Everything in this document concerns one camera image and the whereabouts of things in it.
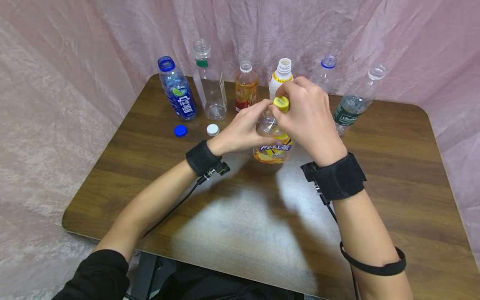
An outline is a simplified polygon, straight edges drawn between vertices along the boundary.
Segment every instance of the wooden table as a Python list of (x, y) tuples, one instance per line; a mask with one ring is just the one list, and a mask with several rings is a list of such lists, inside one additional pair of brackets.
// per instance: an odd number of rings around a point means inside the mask
[[(235, 115), (233, 88), (226, 83), (229, 113), (217, 123), (220, 129)], [(259, 96), (268, 97), (266, 87)], [(339, 97), (330, 102), (334, 109)], [(208, 138), (209, 123), (201, 112), (184, 123), (185, 137), (175, 137), (181, 122), (158, 77), (150, 78), (65, 211), (63, 227), (102, 238), (132, 197)], [(427, 114), (414, 105), (375, 101), (343, 140), (367, 175), (366, 189), (395, 245), (407, 255), (415, 299), (478, 299), (480, 277)], [(279, 170), (257, 162), (252, 151), (227, 154), (224, 161), (232, 171), (200, 186), (139, 249), (306, 294), (353, 299), (337, 226), (300, 169), (311, 161), (306, 152), (296, 145)]]

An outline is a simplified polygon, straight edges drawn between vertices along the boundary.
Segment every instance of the bottle cap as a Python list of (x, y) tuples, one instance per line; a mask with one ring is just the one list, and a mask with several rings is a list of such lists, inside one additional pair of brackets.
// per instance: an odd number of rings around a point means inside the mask
[(282, 74), (290, 73), (292, 71), (292, 61), (288, 58), (281, 59), (276, 70)]
[(220, 128), (216, 124), (210, 124), (207, 126), (207, 134), (210, 136), (216, 136), (220, 133)]
[(333, 69), (336, 66), (336, 57), (333, 55), (327, 55), (322, 60), (322, 67), (325, 69)]
[(175, 69), (175, 62), (170, 56), (162, 56), (158, 59), (158, 68), (162, 72), (168, 72)]
[(187, 127), (185, 127), (185, 125), (178, 125), (177, 127), (175, 127), (175, 129), (173, 130), (173, 132), (175, 133), (176, 137), (183, 137), (187, 134)]
[(278, 107), (283, 113), (286, 113), (290, 107), (290, 101), (285, 96), (275, 97), (273, 104), (276, 105), (276, 107)]

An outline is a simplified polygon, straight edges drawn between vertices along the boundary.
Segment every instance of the bottle label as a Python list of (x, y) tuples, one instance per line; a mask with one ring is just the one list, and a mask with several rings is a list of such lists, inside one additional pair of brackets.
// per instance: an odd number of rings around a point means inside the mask
[(188, 86), (174, 87), (172, 93), (173, 97), (169, 100), (178, 116), (189, 118), (196, 114), (195, 100)]
[(220, 74), (220, 91), (222, 92), (222, 102), (227, 111), (227, 95), (225, 94), (225, 82), (223, 81), (223, 72)]
[(235, 83), (235, 107), (237, 111), (257, 103), (258, 83), (239, 84)]
[(351, 113), (346, 111), (340, 104), (335, 109), (333, 113), (333, 119), (337, 124), (342, 126), (351, 126), (359, 118), (359, 114)]
[(275, 72), (273, 72), (272, 77), (270, 77), (270, 81), (272, 81), (272, 78), (275, 79), (276, 82), (280, 82), (281, 84), (287, 81), (292, 81), (293, 80), (293, 74), (290, 74), (290, 78), (288, 79), (280, 79), (276, 76)]
[(208, 61), (207, 60), (195, 59), (195, 62), (197, 63), (197, 66), (199, 66), (200, 68), (208, 68)]
[(292, 139), (287, 134), (276, 136), (283, 142), (282, 145), (260, 146), (254, 149), (253, 156), (266, 164), (282, 164), (287, 158), (288, 151), (292, 148)]

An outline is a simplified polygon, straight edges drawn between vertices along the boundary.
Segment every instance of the yellow bottle cap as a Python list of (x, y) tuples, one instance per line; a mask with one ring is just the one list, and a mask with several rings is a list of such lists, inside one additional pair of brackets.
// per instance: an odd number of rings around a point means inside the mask
[(290, 107), (290, 101), (285, 96), (275, 97), (273, 104), (275, 104), (283, 113), (286, 113)]

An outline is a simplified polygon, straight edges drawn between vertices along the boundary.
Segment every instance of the hand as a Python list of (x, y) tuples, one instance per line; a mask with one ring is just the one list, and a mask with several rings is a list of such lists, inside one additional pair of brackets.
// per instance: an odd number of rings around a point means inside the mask
[(329, 166), (347, 155), (347, 149), (336, 133), (328, 95), (305, 77), (282, 84), (277, 96), (288, 95), (290, 111), (282, 113), (270, 105), (280, 129), (302, 145), (321, 167)]
[(224, 130), (207, 142), (208, 148), (215, 156), (228, 152), (245, 150), (261, 145), (280, 145), (281, 141), (263, 137), (257, 133), (256, 127), (261, 114), (273, 102), (268, 99), (242, 109)]

